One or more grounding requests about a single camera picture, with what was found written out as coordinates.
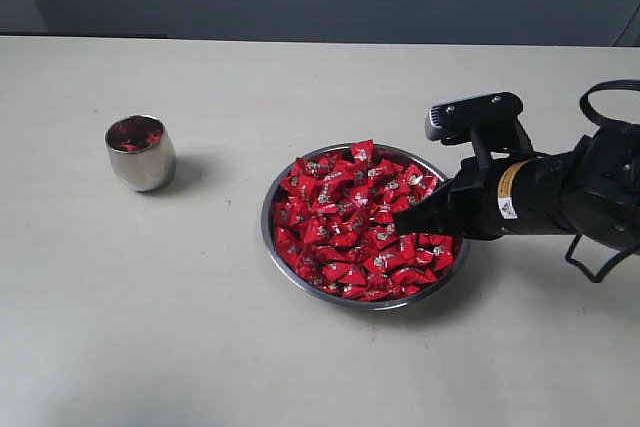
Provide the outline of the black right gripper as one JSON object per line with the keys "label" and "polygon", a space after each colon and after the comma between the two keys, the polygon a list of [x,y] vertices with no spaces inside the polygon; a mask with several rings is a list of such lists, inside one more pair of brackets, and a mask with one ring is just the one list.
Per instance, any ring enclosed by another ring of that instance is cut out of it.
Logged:
{"label": "black right gripper", "polygon": [[496,240],[506,234],[498,211],[498,183],[512,165],[529,156],[492,159],[481,168],[476,157],[463,159],[453,180],[440,185],[416,205],[393,214],[398,235],[444,234],[473,240]]}

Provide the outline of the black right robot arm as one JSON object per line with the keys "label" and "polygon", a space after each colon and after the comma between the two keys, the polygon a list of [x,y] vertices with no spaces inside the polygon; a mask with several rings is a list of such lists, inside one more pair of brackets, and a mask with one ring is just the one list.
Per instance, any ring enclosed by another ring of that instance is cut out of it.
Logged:
{"label": "black right robot arm", "polygon": [[639,141],[600,130],[565,153],[512,155],[456,176],[393,215],[396,231],[475,240],[583,235],[624,250],[639,239]]}

